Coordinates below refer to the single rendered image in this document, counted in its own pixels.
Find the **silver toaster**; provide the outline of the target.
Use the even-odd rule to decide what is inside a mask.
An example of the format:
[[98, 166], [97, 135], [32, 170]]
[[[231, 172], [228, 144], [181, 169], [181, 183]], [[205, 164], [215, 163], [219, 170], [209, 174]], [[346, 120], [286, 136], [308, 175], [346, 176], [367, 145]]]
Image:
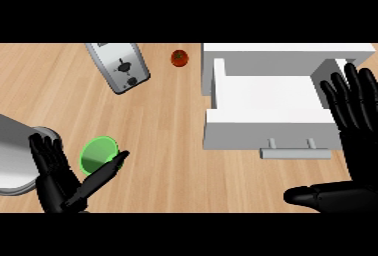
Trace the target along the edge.
[[85, 43], [94, 65], [115, 94], [125, 93], [150, 78], [135, 43]]

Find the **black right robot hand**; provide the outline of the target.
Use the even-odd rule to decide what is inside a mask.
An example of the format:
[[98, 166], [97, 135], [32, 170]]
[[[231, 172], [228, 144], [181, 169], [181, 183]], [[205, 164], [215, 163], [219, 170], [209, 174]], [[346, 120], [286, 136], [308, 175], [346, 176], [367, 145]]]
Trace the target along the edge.
[[283, 201], [320, 213], [378, 214], [378, 80], [367, 68], [344, 65], [321, 81], [339, 131], [349, 181], [287, 189]]

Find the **red tomato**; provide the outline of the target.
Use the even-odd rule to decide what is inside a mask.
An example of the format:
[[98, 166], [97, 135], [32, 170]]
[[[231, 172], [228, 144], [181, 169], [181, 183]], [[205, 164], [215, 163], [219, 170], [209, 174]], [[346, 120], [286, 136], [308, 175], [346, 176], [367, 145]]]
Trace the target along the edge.
[[188, 62], [188, 55], [183, 50], [175, 50], [171, 53], [171, 64], [175, 67], [183, 67]]

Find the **green cup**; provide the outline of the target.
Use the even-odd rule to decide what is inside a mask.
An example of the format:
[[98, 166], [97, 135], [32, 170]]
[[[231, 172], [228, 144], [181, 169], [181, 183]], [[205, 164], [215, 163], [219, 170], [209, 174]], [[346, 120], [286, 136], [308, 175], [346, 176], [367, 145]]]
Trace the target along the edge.
[[90, 175], [119, 153], [118, 144], [109, 136], [93, 138], [79, 153], [79, 170]]

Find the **white open drawer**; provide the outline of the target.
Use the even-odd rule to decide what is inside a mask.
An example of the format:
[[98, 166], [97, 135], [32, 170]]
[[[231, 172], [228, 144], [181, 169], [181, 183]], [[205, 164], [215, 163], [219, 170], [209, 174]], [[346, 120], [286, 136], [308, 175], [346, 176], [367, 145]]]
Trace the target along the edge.
[[212, 66], [211, 108], [205, 112], [203, 148], [255, 150], [274, 142], [338, 150], [338, 129], [318, 82], [341, 72], [346, 61], [324, 60], [304, 76], [228, 76], [225, 61]]

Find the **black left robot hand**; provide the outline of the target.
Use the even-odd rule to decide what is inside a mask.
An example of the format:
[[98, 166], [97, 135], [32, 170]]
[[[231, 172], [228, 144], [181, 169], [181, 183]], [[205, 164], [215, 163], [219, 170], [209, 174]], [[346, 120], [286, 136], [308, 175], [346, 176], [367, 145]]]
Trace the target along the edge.
[[44, 212], [84, 212], [87, 198], [115, 177], [129, 152], [119, 152], [112, 160], [103, 163], [84, 181], [79, 182], [67, 164], [60, 141], [41, 137], [38, 133], [33, 133], [28, 140], [38, 170], [35, 190]]

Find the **white cabinet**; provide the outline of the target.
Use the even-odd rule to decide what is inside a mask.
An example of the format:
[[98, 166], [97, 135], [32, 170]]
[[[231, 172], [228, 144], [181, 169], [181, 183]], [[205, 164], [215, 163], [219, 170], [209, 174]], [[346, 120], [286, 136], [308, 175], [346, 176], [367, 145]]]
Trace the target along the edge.
[[370, 43], [202, 43], [200, 89], [211, 94], [214, 60], [230, 76], [308, 76], [326, 59], [360, 65], [375, 53]]

